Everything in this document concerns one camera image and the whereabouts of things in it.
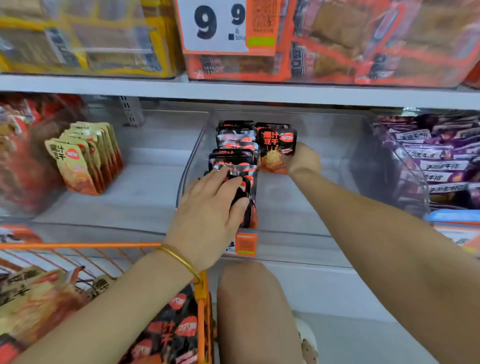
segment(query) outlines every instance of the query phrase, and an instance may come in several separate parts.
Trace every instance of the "hand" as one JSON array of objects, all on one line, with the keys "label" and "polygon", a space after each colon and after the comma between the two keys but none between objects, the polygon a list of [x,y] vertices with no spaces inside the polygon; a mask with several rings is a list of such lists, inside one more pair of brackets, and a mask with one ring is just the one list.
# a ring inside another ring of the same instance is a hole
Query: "hand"
[{"label": "hand", "polygon": [[320,155],[304,143],[297,143],[295,154],[282,157],[287,166],[287,173],[293,177],[298,171],[309,170],[316,174],[322,172]]},{"label": "hand", "polygon": [[173,248],[198,272],[211,267],[234,239],[249,199],[231,208],[241,177],[224,182],[228,169],[213,169],[183,195],[164,244]]}]

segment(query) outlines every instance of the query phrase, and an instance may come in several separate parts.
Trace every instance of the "white floor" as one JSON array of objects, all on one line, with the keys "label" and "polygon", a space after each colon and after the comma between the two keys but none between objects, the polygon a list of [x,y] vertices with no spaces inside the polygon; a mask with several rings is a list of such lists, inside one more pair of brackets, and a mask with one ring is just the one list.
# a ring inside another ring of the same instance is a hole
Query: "white floor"
[{"label": "white floor", "polygon": [[[301,312],[295,316],[315,333],[319,364],[437,363],[398,323]],[[216,344],[215,363],[222,364]]]}]

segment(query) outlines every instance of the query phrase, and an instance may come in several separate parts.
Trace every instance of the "orange metal shopping cart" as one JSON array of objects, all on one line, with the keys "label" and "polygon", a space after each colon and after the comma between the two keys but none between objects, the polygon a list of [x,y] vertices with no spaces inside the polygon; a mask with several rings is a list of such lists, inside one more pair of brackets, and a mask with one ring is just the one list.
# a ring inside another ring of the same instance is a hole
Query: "orange metal shopping cart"
[{"label": "orange metal shopping cart", "polygon": [[[119,277],[136,260],[157,249],[161,243],[4,243],[0,245],[0,271],[13,273],[28,266],[45,271],[72,271],[82,267],[77,281],[81,290],[91,288],[91,282],[101,275]],[[195,285],[198,304],[198,363],[213,362],[212,300],[205,272]]]}]

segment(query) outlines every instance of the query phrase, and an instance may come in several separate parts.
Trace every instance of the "price sign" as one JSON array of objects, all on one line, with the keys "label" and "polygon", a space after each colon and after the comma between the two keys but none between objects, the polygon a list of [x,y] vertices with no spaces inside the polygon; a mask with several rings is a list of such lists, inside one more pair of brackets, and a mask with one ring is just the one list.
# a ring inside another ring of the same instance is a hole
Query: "price sign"
[{"label": "price sign", "polygon": [[275,54],[281,0],[176,0],[183,53]]}]

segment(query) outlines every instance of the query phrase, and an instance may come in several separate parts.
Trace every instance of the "gold bracelet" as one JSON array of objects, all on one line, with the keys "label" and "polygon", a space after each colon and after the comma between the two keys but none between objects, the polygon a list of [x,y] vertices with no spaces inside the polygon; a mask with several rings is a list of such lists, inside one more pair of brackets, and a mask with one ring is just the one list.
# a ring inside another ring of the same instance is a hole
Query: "gold bracelet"
[{"label": "gold bracelet", "polygon": [[165,245],[162,245],[158,248],[159,250],[163,250],[164,252],[169,253],[171,256],[174,256],[177,258],[177,260],[181,261],[184,266],[194,275],[197,277],[198,282],[194,282],[195,284],[199,284],[202,281],[202,278],[200,277],[200,274],[197,273],[195,269],[193,269],[192,265],[187,262],[185,259],[183,259],[180,255],[177,253],[171,251],[169,248],[167,248]]}]

